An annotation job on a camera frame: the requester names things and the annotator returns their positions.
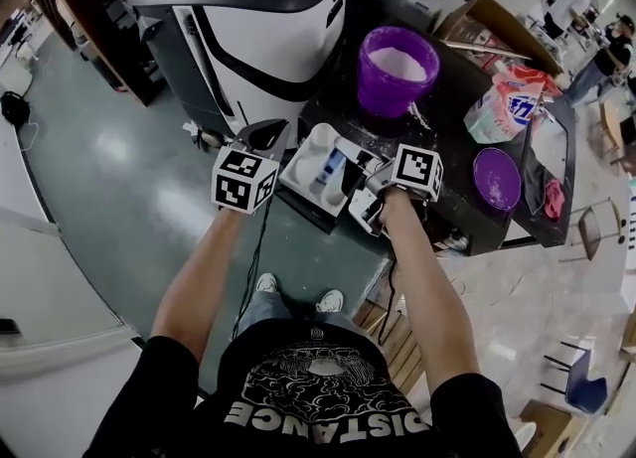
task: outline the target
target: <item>black cable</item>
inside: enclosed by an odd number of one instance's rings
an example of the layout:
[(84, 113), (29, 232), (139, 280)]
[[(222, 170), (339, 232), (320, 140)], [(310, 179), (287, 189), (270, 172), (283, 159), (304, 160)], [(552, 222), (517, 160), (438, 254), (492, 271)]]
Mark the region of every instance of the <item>black cable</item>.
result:
[(262, 218), (262, 225), (260, 226), (260, 235), (258, 236), (258, 242), (256, 243), (256, 248), (254, 249), (254, 254), (251, 258), (251, 266), (249, 267), (249, 271), (247, 272), (247, 281), (245, 283), (245, 292), (242, 294), (242, 300), (240, 301), (240, 308), (238, 310), (238, 317), (232, 330), (233, 340), (237, 337), (240, 319), (245, 314), (247, 306), (249, 306), (249, 302), (251, 301), (251, 296), (254, 292), (254, 284), (256, 283), (256, 275), (258, 274), (258, 265), (260, 263), (260, 248), (262, 247), (262, 238), (265, 235), (265, 231), (267, 229), (267, 217), (269, 216), (269, 208), (271, 207), (272, 200), (273, 196), (267, 201), (267, 204), (265, 204), (265, 213)]
[(396, 295), (396, 288), (394, 287), (394, 271), (396, 270), (396, 265), (398, 264), (398, 260), (394, 258), (394, 263), (391, 265), (391, 269), (389, 270), (389, 288), (391, 289), (391, 295), (389, 296), (389, 307), (387, 308), (387, 313), (385, 314), (385, 320), (382, 323), (382, 327), (380, 328), (380, 333), (378, 334), (378, 345), (382, 346), (385, 344), (386, 339), (382, 339), (382, 334), (385, 332), (385, 327), (387, 326), (387, 322), (389, 320), (389, 316), (391, 315), (391, 309), (394, 306), (394, 296)]

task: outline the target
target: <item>gray floor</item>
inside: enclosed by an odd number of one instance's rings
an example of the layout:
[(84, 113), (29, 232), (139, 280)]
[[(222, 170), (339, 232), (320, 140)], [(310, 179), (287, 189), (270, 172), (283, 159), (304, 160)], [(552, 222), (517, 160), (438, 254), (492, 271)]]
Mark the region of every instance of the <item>gray floor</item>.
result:
[[(26, 96), (40, 123), (28, 153), (36, 182), (88, 280), (147, 338), (168, 284), (214, 219), (214, 156), (191, 144), (181, 129), (186, 114), (169, 89), (144, 108), (110, 89), (55, 35), (39, 55)], [(29, 128), (21, 137), (29, 145)], [(251, 219), (239, 241), (202, 366), (206, 390), (216, 385), (260, 222)], [(327, 235), (276, 199), (261, 272), (275, 273), (286, 294), (306, 302), (339, 288), (351, 310), (384, 265), (381, 251), (359, 244), (363, 238), (341, 229)]]

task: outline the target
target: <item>backpack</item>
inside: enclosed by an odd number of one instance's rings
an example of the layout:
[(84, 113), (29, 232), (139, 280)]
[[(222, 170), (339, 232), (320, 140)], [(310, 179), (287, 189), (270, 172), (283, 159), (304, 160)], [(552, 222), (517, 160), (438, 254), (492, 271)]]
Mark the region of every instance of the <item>backpack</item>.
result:
[(16, 129), (20, 129), (22, 125), (29, 120), (31, 108), (20, 94), (7, 90), (0, 97), (0, 108), (2, 115), (13, 124)]

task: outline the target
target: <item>blue chair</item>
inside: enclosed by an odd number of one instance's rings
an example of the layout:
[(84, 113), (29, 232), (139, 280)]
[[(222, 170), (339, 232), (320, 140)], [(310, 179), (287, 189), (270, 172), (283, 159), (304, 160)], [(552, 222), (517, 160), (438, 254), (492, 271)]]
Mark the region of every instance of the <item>blue chair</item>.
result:
[(548, 361), (562, 367), (557, 368), (557, 370), (567, 373), (567, 386), (565, 387), (565, 391), (544, 383), (542, 383), (542, 387), (563, 394), (565, 401), (569, 405), (578, 408), (586, 414), (593, 414), (607, 400), (607, 379), (601, 378), (590, 381), (587, 378), (592, 351), (566, 342), (561, 342), (561, 344), (571, 349), (583, 351), (583, 355), (573, 365), (568, 365), (563, 361), (544, 356)]

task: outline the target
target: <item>white cube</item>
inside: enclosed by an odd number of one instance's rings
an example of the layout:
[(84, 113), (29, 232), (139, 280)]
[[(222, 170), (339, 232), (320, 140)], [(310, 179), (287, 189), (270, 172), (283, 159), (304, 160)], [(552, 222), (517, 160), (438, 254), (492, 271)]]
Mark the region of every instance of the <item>white cube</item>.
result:
[(212, 202), (251, 215), (274, 192), (276, 161), (222, 147), (212, 169)]
[(436, 152), (399, 145), (392, 182), (427, 193), (433, 202), (437, 202), (443, 174), (444, 167)]

